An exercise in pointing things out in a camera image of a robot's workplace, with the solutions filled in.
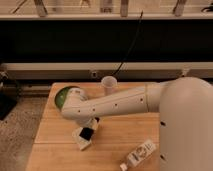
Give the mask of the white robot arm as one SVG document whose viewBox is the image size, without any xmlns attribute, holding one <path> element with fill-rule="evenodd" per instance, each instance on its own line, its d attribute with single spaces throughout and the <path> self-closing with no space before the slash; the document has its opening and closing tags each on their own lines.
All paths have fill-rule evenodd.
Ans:
<svg viewBox="0 0 213 171">
<path fill-rule="evenodd" d="M 213 84 L 196 77 L 135 87 L 96 99 L 68 91 L 62 116 L 92 118 L 160 114 L 160 171 L 213 171 Z"/>
</svg>

